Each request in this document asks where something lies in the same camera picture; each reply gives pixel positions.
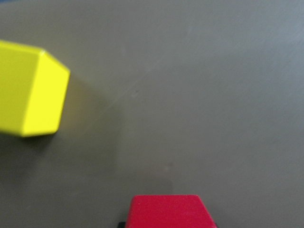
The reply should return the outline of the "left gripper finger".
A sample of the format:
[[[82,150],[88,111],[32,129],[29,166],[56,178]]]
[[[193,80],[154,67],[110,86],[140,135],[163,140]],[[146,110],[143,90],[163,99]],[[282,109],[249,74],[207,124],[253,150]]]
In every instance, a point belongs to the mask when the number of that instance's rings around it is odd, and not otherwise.
[[[126,222],[119,222],[118,223],[118,228],[125,228]]]

